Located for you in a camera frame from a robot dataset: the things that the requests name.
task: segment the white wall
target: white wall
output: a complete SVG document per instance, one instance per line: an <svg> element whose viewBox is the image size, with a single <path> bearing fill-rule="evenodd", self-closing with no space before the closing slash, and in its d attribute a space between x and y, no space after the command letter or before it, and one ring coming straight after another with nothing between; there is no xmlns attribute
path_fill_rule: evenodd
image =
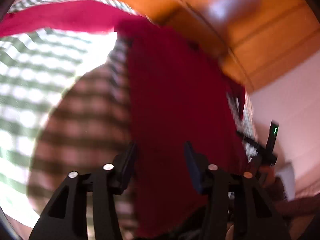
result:
<svg viewBox="0 0 320 240"><path fill-rule="evenodd" d="M251 99L261 142L266 143L271 120L279 122L277 165L292 162L296 190L320 179L320 51Z"/></svg>

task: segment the green and white checkered fabric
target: green and white checkered fabric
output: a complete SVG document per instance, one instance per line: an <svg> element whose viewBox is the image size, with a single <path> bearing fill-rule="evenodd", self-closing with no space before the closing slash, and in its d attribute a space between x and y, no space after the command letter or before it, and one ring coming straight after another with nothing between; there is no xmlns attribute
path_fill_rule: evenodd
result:
<svg viewBox="0 0 320 240"><path fill-rule="evenodd" d="M70 0L17 0L9 12L37 4L64 1ZM124 3L97 1L136 14ZM98 68L100 72L96 76L85 75L70 90L79 77L106 62L115 42L116 36L111 34L97 35L50 28L0 38L0 206L17 221L33 227L38 219L34 209L41 212L57 184L68 172L92 171L97 163L112 160L130 140L127 120L129 105L125 103L129 90L124 74L126 67L123 65L125 42L117 42L117 47L108 57L108 63ZM93 87L87 91L81 86ZM89 109L89 115L79 113L77 103L96 107L96 112L92 113ZM110 113L103 115L97 112L104 111L106 106ZM106 119L107 123L99 127ZM61 123L59 131L52 133L47 130L46 127L53 127L50 126L50 120ZM70 127L71 131L80 130L84 134L73 138L63 134L65 131L68 133ZM101 129L106 130L106 135L113 130L112 136L107 140L106 137L101 138L100 141L93 138L92 134ZM46 148L44 156L41 153L43 148L38 147L36 151L39 139L42 145L45 142L46 147L54 150L51 152ZM88 145L92 145L92 151L87 150ZM70 154L70 158L63 157L66 154ZM116 208L120 210L119 222L122 218L124 224L133 228L136 223L131 219L130 202L128 195L124 194L116 200ZM90 206L87 213L89 238L94 239Z"/></svg>

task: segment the screw head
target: screw head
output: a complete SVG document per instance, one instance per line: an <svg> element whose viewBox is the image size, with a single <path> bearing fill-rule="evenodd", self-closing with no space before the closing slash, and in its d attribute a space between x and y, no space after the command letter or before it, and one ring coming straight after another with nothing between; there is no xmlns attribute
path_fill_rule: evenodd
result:
<svg viewBox="0 0 320 240"><path fill-rule="evenodd" d="M111 163L108 163L108 164L103 165L103 169L104 169L105 171L110 171L110 170L112 170L113 168L114 168L114 166L113 166L113 164L111 164Z"/></svg>
<svg viewBox="0 0 320 240"><path fill-rule="evenodd" d="M246 172L243 174L243 176L244 176L245 178L247 178L247 179L252 179L252 177L253 177L252 173L251 173L251 172L248 172L248 171L246 171Z"/></svg>
<svg viewBox="0 0 320 240"><path fill-rule="evenodd" d="M76 172L76 171L72 171L72 172L70 172L69 174L68 174L68 177L69 178L75 178L75 177L77 177L78 176L78 172Z"/></svg>
<svg viewBox="0 0 320 240"><path fill-rule="evenodd" d="M210 171L217 171L219 168L218 168L218 166L215 165L215 164L210 164L210 165L208 166L208 169L209 169Z"/></svg>

